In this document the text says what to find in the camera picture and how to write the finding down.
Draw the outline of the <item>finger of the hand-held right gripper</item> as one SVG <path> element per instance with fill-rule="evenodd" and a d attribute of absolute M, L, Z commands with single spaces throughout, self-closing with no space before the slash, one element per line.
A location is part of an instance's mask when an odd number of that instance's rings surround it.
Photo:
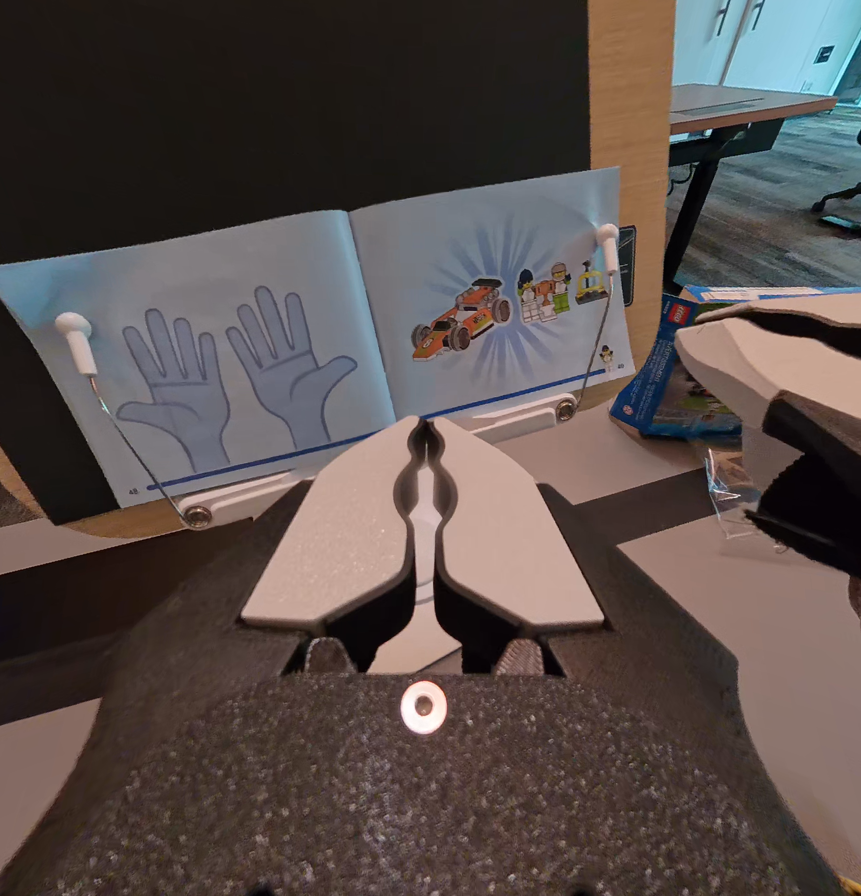
<path fill-rule="evenodd" d="M 696 323 L 755 315 L 797 315 L 841 328 L 861 329 L 861 287 L 795 287 L 757 291 L 752 288 L 712 289 L 698 305 Z"/>
<path fill-rule="evenodd" d="M 861 484 L 861 324 L 707 320 L 682 330 L 677 350 L 739 418 L 756 484 L 771 484 L 804 455 L 843 484 Z"/>

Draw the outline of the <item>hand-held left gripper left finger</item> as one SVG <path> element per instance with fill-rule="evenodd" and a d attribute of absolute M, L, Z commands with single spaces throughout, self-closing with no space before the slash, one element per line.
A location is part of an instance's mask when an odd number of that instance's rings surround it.
<path fill-rule="evenodd" d="M 413 567 L 421 420 L 405 418 L 315 477 L 242 610 L 242 620 L 321 633 Z"/>

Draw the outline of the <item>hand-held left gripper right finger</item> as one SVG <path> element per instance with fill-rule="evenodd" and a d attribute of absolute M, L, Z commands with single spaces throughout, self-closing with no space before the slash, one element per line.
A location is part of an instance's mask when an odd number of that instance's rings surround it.
<path fill-rule="evenodd" d="M 431 422 L 434 608 L 455 638 L 598 629 L 604 613 L 533 476 L 448 420 Z"/>

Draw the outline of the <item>white booklet stand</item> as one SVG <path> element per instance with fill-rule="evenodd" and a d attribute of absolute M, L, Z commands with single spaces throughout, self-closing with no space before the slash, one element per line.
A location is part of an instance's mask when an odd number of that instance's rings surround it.
<path fill-rule="evenodd" d="M 604 612 L 574 559 L 537 480 L 504 453 L 506 435 L 560 427 L 579 415 L 572 396 L 488 414 L 487 427 L 409 417 L 355 442 L 315 476 L 246 483 L 243 503 L 261 501 L 254 529 L 291 511 L 270 554 L 244 587 L 238 621 L 247 632 L 335 638 L 364 673 L 378 650 L 410 624 L 421 537 L 413 511 L 420 472 L 435 480 L 439 515 L 428 536 L 437 607 L 469 606 L 479 629 L 448 636 L 479 649 L 492 641 L 495 665 L 515 637 L 595 630 Z"/>

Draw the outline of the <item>lego instruction booklet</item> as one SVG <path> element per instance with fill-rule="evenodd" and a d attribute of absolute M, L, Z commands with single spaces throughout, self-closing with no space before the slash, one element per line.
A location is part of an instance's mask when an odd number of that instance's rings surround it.
<path fill-rule="evenodd" d="M 631 375 L 606 168 L 0 264 L 119 507 L 314 469 L 394 422 Z"/>

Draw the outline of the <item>blue lego set box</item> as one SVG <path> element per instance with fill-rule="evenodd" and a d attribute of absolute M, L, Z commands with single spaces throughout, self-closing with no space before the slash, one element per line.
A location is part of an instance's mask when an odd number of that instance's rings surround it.
<path fill-rule="evenodd" d="M 677 334 L 699 314 L 751 300 L 822 296 L 819 287 L 685 286 L 678 296 L 663 294 L 660 322 L 648 357 L 613 401 L 610 417 L 642 437 L 685 441 L 741 435 L 741 422 L 689 374 L 675 346 Z"/>

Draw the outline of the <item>clear plastic bag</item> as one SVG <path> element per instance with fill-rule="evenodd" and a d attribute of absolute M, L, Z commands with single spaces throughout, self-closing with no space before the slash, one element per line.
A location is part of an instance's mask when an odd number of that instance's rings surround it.
<path fill-rule="evenodd" d="M 761 490 L 749 472 L 740 440 L 712 440 L 698 445 L 703 460 L 709 498 L 727 543 L 764 549 L 768 555 L 790 552 L 753 522 Z"/>

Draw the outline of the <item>wooden desk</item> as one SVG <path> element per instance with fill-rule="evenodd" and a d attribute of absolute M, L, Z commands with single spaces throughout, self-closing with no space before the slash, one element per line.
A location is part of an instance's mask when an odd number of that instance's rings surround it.
<path fill-rule="evenodd" d="M 693 167 L 685 198 L 667 242 L 663 289 L 678 296 L 676 275 L 722 160 L 772 149 L 790 118 L 831 110 L 835 96 L 722 85 L 672 88 L 669 168 Z"/>

